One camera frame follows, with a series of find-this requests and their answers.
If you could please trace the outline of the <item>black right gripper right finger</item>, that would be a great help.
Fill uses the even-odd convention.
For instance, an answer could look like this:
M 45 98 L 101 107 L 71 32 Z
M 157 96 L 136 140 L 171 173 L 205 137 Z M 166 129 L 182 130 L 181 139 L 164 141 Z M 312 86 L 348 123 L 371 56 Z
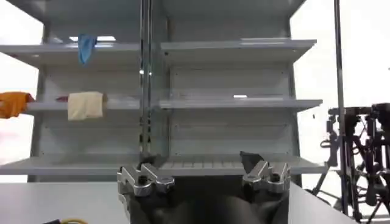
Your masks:
M 266 161 L 261 155 L 240 151 L 245 174 L 242 184 L 256 192 L 265 190 L 275 194 L 289 191 L 291 169 L 288 163 Z

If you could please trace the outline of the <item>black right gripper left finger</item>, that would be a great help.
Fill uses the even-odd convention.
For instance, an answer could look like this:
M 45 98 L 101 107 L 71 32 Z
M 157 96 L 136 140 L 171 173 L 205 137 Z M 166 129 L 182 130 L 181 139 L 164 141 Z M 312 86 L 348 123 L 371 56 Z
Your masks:
M 167 194 L 175 184 L 175 178 L 160 171 L 164 159 L 160 155 L 142 158 L 138 164 L 121 166 L 117 171 L 118 193 L 148 197 L 153 191 Z

